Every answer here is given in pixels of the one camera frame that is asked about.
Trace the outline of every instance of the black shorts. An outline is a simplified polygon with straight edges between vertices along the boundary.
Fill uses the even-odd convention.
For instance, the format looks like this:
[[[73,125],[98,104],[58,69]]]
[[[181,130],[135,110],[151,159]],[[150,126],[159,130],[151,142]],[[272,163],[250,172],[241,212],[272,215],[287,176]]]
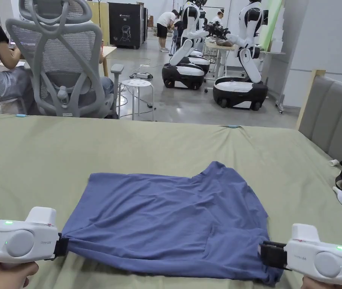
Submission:
[[[157,24],[157,36],[159,38],[167,38],[168,28],[162,26],[161,24]]]

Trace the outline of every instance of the black cabinet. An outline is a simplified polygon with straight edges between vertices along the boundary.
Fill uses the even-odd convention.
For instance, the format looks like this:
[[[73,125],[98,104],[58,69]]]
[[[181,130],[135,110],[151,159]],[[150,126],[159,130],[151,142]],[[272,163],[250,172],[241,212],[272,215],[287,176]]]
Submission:
[[[138,49],[146,40],[146,13],[146,9],[139,4],[109,3],[111,44]]]

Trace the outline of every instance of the green bedsheet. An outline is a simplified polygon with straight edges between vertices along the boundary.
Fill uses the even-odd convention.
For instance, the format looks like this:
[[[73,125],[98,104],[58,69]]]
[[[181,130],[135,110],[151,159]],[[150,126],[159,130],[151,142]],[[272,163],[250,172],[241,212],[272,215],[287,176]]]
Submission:
[[[342,206],[330,158],[290,129],[0,115],[0,219],[24,220],[34,206],[57,210],[65,224],[95,172],[194,176],[211,161],[244,177],[269,214],[269,233],[286,243],[293,223],[317,226],[342,244]],[[262,288],[234,280],[137,276],[69,254],[40,261],[30,288]],[[285,272],[277,288],[300,288]]]

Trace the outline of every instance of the power strip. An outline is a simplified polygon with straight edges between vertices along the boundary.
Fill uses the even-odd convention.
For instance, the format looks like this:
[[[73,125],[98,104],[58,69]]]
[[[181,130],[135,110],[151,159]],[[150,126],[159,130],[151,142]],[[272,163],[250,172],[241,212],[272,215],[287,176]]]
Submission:
[[[135,75],[137,78],[142,78],[142,79],[152,79],[151,74],[148,73],[137,73]]]

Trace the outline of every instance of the blue clip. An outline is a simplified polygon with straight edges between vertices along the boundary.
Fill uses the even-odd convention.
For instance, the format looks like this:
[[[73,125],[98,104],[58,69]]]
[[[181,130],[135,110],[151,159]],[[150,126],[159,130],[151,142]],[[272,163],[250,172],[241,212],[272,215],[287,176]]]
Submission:
[[[240,126],[237,125],[227,125],[227,126],[221,126],[223,128],[239,128]]]

